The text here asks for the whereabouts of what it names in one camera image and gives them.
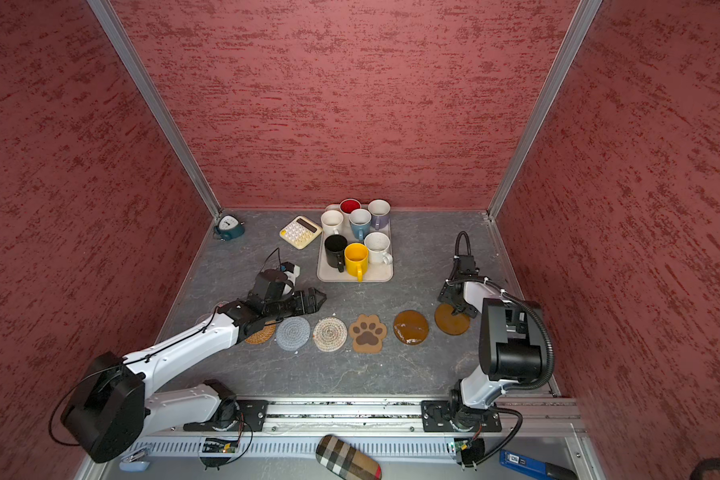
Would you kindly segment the brown round coaster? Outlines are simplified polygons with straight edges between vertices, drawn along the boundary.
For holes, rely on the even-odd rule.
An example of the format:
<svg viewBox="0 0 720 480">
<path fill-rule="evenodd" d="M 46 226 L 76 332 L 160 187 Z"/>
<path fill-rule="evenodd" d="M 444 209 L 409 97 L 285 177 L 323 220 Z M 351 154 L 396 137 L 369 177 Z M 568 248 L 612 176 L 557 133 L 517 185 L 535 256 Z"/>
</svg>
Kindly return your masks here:
<svg viewBox="0 0 720 480">
<path fill-rule="evenodd" d="M 471 319 L 464 313 L 454 313 L 454 308 L 441 303 L 435 310 L 435 323 L 447 335 L 460 336 L 470 328 Z"/>
</svg>

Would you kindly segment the multicolour woven coaster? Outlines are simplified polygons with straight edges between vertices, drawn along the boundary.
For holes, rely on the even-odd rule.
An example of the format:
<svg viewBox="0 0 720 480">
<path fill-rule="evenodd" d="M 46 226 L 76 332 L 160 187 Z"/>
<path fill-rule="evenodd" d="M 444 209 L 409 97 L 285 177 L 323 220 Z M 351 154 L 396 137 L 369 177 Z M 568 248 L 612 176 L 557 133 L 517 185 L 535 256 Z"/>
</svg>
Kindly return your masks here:
<svg viewBox="0 0 720 480">
<path fill-rule="evenodd" d="M 313 341 L 322 352 L 334 352 L 343 347 L 348 336 L 345 323 L 338 318 L 321 319 L 313 330 Z"/>
</svg>

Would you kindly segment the grey knitted coaster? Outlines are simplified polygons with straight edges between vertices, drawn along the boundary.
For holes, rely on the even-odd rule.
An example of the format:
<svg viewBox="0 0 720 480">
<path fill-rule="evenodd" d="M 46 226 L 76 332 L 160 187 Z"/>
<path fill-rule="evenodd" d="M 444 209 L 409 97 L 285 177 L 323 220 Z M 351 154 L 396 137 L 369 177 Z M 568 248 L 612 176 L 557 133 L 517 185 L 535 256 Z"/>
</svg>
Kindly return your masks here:
<svg viewBox="0 0 720 480">
<path fill-rule="evenodd" d="M 278 326 L 275 340 L 281 349 L 295 352 L 307 343 L 310 336 L 310 324 L 305 318 L 290 317 L 283 320 Z"/>
</svg>

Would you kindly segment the dark brown glossy coaster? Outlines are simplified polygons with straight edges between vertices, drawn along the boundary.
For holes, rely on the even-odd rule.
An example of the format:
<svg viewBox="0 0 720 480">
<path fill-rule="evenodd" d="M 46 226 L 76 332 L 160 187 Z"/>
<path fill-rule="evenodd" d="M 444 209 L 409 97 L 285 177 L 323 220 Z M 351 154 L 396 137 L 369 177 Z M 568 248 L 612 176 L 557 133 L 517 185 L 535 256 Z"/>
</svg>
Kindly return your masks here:
<svg viewBox="0 0 720 480">
<path fill-rule="evenodd" d="M 405 310 L 395 317 L 393 331 L 401 343 L 415 346 L 426 340 L 429 334 L 429 323 L 420 312 Z"/>
</svg>

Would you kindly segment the woven rattan coaster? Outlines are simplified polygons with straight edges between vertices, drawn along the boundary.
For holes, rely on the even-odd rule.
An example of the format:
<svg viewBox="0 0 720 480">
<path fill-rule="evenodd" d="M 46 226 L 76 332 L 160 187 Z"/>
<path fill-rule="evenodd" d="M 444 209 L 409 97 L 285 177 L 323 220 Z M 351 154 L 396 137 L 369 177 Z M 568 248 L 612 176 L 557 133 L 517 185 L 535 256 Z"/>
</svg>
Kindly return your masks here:
<svg viewBox="0 0 720 480">
<path fill-rule="evenodd" d="M 270 340 L 276 332 L 275 324 L 266 325 L 260 331 L 252 334 L 245 339 L 245 342 L 251 345 L 261 345 Z"/>
</svg>

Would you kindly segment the black mug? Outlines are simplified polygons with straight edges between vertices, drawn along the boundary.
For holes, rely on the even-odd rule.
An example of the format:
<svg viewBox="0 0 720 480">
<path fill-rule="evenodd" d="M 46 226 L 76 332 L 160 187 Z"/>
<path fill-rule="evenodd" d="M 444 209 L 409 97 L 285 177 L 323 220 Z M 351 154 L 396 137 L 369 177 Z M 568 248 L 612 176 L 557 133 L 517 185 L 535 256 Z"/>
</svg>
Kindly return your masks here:
<svg viewBox="0 0 720 480">
<path fill-rule="evenodd" d="M 345 271 L 345 249 L 347 239 L 341 234 L 329 235 L 323 243 L 328 265 L 338 272 Z"/>
</svg>

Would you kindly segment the yellow mug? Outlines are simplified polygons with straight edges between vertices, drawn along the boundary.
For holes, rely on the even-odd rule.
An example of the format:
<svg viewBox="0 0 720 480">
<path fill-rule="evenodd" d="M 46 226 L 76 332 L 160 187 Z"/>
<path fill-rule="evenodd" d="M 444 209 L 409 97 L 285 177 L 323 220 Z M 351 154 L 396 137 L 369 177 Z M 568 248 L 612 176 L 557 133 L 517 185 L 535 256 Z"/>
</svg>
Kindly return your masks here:
<svg viewBox="0 0 720 480">
<path fill-rule="evenodd" d="M 346 247 L 344 255 L 346 272 L 356 278 L 358 282 L 362 282 L 369 265 L 367 248 L 360 242 L 350 243 Z"/>
</svg>

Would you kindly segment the paw shaped cork coaster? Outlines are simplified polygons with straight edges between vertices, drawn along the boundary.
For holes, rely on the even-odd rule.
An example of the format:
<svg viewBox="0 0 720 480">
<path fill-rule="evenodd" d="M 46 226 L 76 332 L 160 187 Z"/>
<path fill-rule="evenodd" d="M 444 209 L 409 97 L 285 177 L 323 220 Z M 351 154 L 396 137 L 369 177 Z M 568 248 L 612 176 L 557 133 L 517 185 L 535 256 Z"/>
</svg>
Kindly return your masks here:
<svg viewBox="0 0 720 480">
<path fill-rule="evenodd" d="M 348 327 L 352 339 L 352 348 L 361 354 L 377 354 L 383 348 L 383 340 L 387 336 L 387 327 L 378 315 L 361 314 Z"/>
</svg>

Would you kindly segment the white speckled mug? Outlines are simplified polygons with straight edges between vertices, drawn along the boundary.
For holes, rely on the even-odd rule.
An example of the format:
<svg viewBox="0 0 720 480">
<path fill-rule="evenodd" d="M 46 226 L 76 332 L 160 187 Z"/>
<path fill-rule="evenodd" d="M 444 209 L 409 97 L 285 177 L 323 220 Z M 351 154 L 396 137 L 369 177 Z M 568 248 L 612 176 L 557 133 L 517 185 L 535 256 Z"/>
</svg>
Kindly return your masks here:
<svg viewBox="0 0 720 480">
<path fill-rule="evenodd" d="M 369 252 L 369 263 L 373 265 L 391 265 L 393 257 L 390 253 L 391 240 L 383 232 L 371 232 L 364 239 Z"/>
</svg>

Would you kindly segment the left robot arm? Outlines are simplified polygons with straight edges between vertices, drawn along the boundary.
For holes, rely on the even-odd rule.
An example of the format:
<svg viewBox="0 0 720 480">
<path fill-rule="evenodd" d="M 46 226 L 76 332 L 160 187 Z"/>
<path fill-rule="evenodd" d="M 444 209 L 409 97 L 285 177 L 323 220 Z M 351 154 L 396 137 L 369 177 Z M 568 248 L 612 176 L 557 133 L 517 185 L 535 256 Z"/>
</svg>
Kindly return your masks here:
<svg viewBox="0 0 720 480">
<path fill-rule="evenodd" d="M 326 299 L 325 293 L 310 287 L 278 301 L 235 300 L 149 348 L 124 357 L 106 352 L 89 364 L 75 386 L 60 414 L 61 423 L 96 463 L 108 462 L 139 438 L 171 427 L 238 430 L 242 420 L 236 396 L 220 381 L 168 392 L 162 386 L 266 326 L 318 312 Z"/>
</svg>

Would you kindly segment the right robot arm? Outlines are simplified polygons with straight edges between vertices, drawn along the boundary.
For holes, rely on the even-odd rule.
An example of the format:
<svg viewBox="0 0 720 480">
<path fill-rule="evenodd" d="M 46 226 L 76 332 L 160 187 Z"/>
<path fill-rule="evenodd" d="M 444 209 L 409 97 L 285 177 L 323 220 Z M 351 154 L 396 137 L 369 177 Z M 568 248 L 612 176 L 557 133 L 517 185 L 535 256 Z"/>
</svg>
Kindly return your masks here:
<svg viewBox="0 0 720 480">
<path fill-rule="evenodd" d="M 478 366 L 450 392 L 449 415 L 458 429 L 484 421 L 509 391 L 534 390 L 551 379 L 555 353 L 542 307 L 487 278 L 447 280 L 439 295 L 451 313 L 478 319 Z"/>
</svg>

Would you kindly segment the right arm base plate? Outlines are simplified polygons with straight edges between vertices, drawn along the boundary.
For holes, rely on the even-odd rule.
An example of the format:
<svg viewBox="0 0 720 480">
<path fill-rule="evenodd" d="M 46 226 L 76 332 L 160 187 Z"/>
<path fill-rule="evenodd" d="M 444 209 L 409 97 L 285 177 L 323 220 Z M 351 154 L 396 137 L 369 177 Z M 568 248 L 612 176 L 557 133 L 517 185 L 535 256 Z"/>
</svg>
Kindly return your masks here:
<svg viewBox="0 0 720 480">
<path fill-rule="evenodd" d="M 499 414 L 493 410 L 465 407 L 445 400 L 425 400 L 420 404 L 425 432 L 497 433 L 502 430 Z"/>
</svg>

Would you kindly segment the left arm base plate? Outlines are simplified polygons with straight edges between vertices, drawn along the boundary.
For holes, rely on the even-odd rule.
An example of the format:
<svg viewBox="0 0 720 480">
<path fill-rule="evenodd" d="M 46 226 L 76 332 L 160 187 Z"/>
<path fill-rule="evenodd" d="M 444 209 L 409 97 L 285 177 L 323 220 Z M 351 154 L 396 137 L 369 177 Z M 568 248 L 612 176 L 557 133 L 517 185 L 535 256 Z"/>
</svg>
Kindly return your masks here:
<svg viewBox="0 0 720 480">
<path fill-rule="evenodd" d="M 261 432 L 267 416 L 269 402 L 266 400 L 224 400 L 211 419 L 205 422 L 187 423 L 187 432 L 217 432 L 227 434 L 250 428 Z"/>
</svg>

